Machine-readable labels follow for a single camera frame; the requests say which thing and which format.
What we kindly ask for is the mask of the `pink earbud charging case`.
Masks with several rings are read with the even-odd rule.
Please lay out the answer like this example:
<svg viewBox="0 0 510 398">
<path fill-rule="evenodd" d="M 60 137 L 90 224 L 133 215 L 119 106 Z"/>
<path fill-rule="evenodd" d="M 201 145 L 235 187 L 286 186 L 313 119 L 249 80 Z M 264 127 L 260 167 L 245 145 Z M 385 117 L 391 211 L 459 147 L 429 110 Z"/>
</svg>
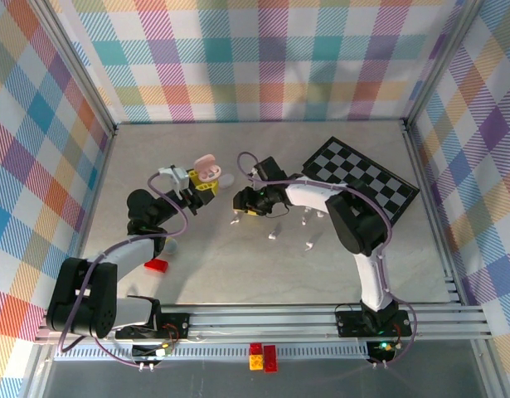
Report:
<svg viewBox="0 0 510 398">
<path fill-rule="evenodd" d="M 211 172 L 210 167 L 216 166 L 218 171 Z M 208 168 L 208 174 L 202 174 L 202 169 Z M 216 158 L 212 154 L 204 155 L 194 162 L 194 170 L 198 173 L 201 182 L 213 182 L 221 175 L 221 168 L 216 164 Z"/>
</svg>

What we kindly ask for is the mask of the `black and white chessboard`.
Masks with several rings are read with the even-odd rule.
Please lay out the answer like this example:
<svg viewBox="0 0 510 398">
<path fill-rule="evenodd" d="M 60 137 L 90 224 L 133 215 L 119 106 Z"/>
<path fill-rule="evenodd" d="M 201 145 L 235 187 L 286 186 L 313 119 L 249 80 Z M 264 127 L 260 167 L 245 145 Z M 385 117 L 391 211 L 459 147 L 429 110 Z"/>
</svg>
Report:
<svg viewBox="0 0 510 398">
<path fill-rule="evenodd" d="M 363 182 L 375 192 L 375 201 L 392 225 L 419 193 L 417 187 L 335 137 L 306 160 L 302 174 L 328 183 Z"/>
</svg>

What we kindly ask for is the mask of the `black electronics box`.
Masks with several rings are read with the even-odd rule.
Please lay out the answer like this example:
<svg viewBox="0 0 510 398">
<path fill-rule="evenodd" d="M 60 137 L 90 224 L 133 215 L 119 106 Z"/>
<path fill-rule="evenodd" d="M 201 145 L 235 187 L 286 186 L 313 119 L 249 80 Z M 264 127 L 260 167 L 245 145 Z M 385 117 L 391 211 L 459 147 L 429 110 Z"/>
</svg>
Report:
<svg viewBox="0 0 510 398">
<path fill-rule="evenodd" d="M 131 355 L 133 357 L 157 357 L 163 358 L 172 354 L 173 344 L 172 343 L 161 343 L 156 346 L 137 346 L 133 345 L 131 349 Z"/>
<path fill-rule="evenodd" d="M 393 342 L 367 342 L 367 351 L 371 361 L 390 361 L 396 354 Z"/>
</svg>

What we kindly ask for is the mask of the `long red toy brick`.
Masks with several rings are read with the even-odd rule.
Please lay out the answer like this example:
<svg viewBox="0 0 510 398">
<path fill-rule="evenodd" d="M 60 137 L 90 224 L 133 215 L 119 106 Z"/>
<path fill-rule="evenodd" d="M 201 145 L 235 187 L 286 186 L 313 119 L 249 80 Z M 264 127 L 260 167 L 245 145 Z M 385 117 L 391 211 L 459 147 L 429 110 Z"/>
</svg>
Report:
<svg viewBox="0 0 510 398">
<path fill-rule="evenodd" d="M 277 350 L 275 345 L 264 345 L 264 370 L 266 373 L 278 371 Z"/>
</svg>

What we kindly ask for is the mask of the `aluminium mounting rail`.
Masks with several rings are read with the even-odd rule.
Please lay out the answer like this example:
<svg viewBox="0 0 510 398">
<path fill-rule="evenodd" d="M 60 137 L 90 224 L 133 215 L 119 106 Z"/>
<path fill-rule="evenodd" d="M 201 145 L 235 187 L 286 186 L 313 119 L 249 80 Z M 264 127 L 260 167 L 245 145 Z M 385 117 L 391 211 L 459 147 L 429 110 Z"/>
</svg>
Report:
<svg viewBox="0 0 510 398">
<path fill-rule="evenodd" d="M 181 342 L 193 343 L 277 343 L 489 339 L 490 327 L 478 306 L 460 303 L 401 306 L 408 312 L 413 333 L 410 337 L 339 337 L 337 311 L 361 311 L 351 304 L 242 304 L 163 305 L 161 313 L 189 313 L 189 329 Z M 119 340 L 115 329 L 104 342 L 153 344 L 164 340 Z"/>
</svg>

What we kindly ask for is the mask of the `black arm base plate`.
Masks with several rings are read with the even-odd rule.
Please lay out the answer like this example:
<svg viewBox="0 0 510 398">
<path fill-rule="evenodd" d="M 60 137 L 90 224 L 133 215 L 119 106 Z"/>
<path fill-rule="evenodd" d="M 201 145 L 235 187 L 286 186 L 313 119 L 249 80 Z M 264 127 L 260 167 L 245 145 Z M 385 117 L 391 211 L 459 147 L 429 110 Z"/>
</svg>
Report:
<svg viewBox="0 0 510 398">
<path fill-rule="evenodd" d="M 410 337 L 413 333 L 405 310 L 382 320 L 371 312 L 337 311 L 336 326 L 339 337 Z"/>
<path fill-rule="evenodd" d="M 153 315 L 147 323 L 129 325 L 115 332 L 119 340 L 173 339 L 178 341 L 188 336 L 189 313 L 159 313 Z"/>
</svg>

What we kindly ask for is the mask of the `aluminium frame post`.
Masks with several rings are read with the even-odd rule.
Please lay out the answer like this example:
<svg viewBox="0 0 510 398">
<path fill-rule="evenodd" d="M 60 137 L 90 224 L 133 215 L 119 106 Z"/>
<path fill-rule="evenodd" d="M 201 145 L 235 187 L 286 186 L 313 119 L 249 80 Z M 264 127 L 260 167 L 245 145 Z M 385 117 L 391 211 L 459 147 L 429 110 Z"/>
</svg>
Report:
<svg viewBox="0 0 510 398">
<path fill-rule="evenodd" d="M 455 14 L 448 18 L 444 25 L 444 33 L 440 33 L 431 52 L 435 55 L 433 62 L 429 68 L 424 69 L 425 75 L 417 81 L 406 106 L 405 116 L 401 119 L 407 133 L 416 124 L 416 120 L 430 101 L 433 91 L 439 84 L 442 75 L 448 68 L 485 0 L 456 0 L 456 2 L 460 2 L 460 4 L 454 6 Z"/>
<path fill-rule="evenodd" d="M 84 64 L 68 37 L 61 21 L 53 10 L 49 0 L 27 0 L 41 24 L 53 41 L 61 59 L 76 80 L 84 97 L 90 104 L 93 112 L 100 121 L 102 127 L 109 132 L 110 137 L 116 135 L 117 125 L 110 115 L 108 108 L 101 99 L 93 80 L 90 78 Z"/>
</svg>

